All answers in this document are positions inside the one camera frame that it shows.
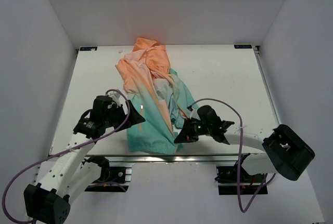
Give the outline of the orange and teal jacket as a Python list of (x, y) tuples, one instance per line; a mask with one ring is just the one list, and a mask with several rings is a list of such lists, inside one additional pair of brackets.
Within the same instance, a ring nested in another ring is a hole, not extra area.
[(127, 129), (131, 152), (175, 154), (184, 146), (174, 142), (189, 119), (194, 98), (171, 68), (165, 45), (139, 37), (131, 53), (116, 65), (123, 88), (145, 122)]

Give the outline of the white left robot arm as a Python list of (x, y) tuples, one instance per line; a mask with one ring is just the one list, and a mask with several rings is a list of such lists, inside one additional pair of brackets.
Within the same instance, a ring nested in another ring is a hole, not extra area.
[(110, 185), (111, 168), (103, 156), (86, 158), (108, 128), (115, 132), (145, 122), (130, 101), (128, 111), (118, 100), (118, 95), (97, 96), (93, 107), (86, 110), (73, 129), (66, 153), (60, 155), (49, 172), (35, 185), (24, 190), (27, 214), (43, 223), (64, 223), (71, 204), (87, 188)]

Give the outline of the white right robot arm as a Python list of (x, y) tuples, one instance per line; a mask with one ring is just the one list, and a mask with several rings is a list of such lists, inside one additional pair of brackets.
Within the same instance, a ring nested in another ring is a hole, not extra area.
[(210, 136), (218, 143), (239, 144), (263, 151), (246, 153), (236, 162), (235, 176), (242, 182), (255, 174), (280, 174), (296, 181), (315, 158), (314, 151), (289, 126), (280, 124), (263, 140), (243, 137), (242, 141), (227, 139), (227, 129), (233, 121), (222, 120), (209, 105), (200, 107), (195, 117), (187, 118), (174, 143), (193, 143), (199, 136)]

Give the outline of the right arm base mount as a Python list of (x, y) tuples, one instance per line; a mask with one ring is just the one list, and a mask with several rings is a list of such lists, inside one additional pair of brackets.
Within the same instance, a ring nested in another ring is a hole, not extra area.
[[(219, 195), (237, 195), (237, 166), (217, 166), (217, 182)], [(240, 195), (253, 195), (260, 183), (263, 174), (248, 175), (244, 169), (240, 173)]]

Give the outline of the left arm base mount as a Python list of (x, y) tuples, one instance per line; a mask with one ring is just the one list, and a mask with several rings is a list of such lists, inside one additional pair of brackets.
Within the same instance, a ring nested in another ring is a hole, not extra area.
[(85, 192), (126, 192), (128, 190), (132, 177), (132, 165), (116, 165), (106, 157), (92, 156), (84, 159), (80, 168), (93, 163), (101, 168), (101, 175), (85, 189)]

